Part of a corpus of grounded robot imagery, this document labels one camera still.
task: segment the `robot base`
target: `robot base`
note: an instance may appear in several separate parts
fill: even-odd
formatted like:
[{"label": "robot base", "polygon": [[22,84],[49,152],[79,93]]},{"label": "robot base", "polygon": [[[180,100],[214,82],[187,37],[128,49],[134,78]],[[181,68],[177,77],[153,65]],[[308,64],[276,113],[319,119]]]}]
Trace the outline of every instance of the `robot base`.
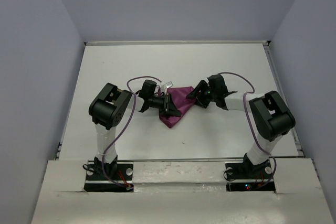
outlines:
[{"label": "robot base", "polygon": [[226,170],[224,172],[224,177],[227,181],[249,180],[262,177],[264,180],[268,180],[272,175],[272,168],[269,160],[259,164],[253,165],[248,157],[244,156],[242,163],[225,163]]}]

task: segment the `white tabletop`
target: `white tabletop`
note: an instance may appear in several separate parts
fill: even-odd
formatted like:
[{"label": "white tabletop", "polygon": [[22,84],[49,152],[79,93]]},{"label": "white tabletop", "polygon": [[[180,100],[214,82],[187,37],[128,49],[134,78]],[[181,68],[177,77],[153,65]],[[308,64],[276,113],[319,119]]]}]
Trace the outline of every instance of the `white tabletop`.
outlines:
[{"label": "white tabletop", "polygon": [[134,162],[134,193],[88,193],[85,162],[49,161],[33,224],[333,223],[310,159],[278,158],[276,193],[228,193],[222,162]]},{"label": "white tabletop", "polygon": [[[277,90],[262,44],[87,46],[60,159],[93,159],[97,141],[88,109],[107,82],[127,89],[129,79],[151,75],[172,81],[174,87],[195,87],[222,71],[242,74],[256,93]],[[224,78],[231,91],[250,90],[237,77]],[[140,89],[143,81],[131,83],[133,90]],[[129,115],[127,109],[117,134]],[[252,143],[243,112],[224,111],[211,104],[207,109],[193,106],[172,129],[159,120],[156,109],[136,112],[116,149],[119,159],[221,158],[242,157]],[[298,155],[290,133],[277,144],[273,155]]]}]

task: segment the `purple cloth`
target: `purple cloth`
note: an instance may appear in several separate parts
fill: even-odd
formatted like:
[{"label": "purple cloth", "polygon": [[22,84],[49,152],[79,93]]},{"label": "purple cloth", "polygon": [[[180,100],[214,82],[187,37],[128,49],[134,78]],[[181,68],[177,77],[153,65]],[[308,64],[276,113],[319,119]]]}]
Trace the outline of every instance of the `purple cloth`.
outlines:
[{"label": "purple cloth", "polygon": [[176,123],[178,123],[187,111],[195,104],[196,99],[186,98],[186,96],[193,90],[193,87],[169,88],[167,90],[167,92],[172,95],[172,100],[175,106],[182,114],[180,118],[177,116],[159,115],[160,120],[167,125],[168,128],[172,128]]}]

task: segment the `screw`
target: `screw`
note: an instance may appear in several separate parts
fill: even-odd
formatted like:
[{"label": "screw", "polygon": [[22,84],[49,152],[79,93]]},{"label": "screw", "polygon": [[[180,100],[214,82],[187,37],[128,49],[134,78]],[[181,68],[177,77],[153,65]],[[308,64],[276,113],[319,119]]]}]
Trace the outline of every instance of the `screw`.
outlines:
[{"label": "screw", "polygon": [[267,174],[271,174],[271,173],[272,173],[272,169],[271,169],[271,167],[267,166],[267,167],[265,168],[265,172],[266,172]]},{"label": "screw", "polygon": [[127,168],[126,175],[131,176],[133,174],[133,170],[131,168]]}]

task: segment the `white wall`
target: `white wall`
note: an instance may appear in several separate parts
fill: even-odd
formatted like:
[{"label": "white wall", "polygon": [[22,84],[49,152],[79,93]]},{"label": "white wall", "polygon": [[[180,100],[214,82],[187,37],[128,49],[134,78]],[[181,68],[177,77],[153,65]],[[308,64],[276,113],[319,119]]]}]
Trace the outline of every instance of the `white wall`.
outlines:
[{"label": "white wall", "polygon": [[85,41],[270,40],[294,0],[63,0]]},{"label": "white wall", "polygon": [[272,43],[276,68],[336,220],[336,0],[296,0]]},{"label": "white wall", "polygon": [[0,0],[0,223],[30,223],[83,43],[61,0]]}]

